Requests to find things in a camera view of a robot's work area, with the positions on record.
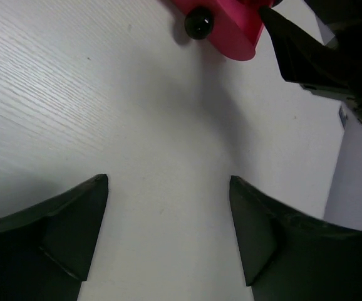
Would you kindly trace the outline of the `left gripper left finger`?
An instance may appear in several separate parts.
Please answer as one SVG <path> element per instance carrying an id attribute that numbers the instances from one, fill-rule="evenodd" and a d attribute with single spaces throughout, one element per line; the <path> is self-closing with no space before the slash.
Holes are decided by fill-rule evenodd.
<path id="1" fill-rule="evenodd" d="M 0 218 L 0 300 L 76 300 L 108 200 L 108 176 Z"/>

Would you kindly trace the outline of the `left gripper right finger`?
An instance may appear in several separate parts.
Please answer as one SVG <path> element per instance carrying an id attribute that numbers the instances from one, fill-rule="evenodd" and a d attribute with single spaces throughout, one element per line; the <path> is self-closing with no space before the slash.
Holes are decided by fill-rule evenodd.
<path id="1" fill-rule="evenodd" d="M 362 231 L 298 211 L 239 176 L 229 202 L 255 300 L 362 300 Z"/>

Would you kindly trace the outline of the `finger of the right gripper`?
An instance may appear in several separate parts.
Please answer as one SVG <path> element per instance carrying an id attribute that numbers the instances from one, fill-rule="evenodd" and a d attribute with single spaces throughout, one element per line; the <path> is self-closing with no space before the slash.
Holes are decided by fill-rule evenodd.
<path id="1" fill-rule="evenodd" d="M 269 7 L 259 8 L 282 78 L 312 91 L 362 91 L 362 63 L 322 45 Z"/>

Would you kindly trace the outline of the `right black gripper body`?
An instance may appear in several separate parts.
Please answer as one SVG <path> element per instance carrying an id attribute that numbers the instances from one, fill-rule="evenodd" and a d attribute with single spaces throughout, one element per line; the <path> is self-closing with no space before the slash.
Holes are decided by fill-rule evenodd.
<path id="1" fill-rule="evenodd" d="M 321 24 L 334 34 L 326 43 L 335 49 L 362 63 L 362 1 L 306 1 Z M 362 75 L 356 78 L 362 88 Z M 346 105 L 362 123 L 361 95 L 348 97 Z"/>

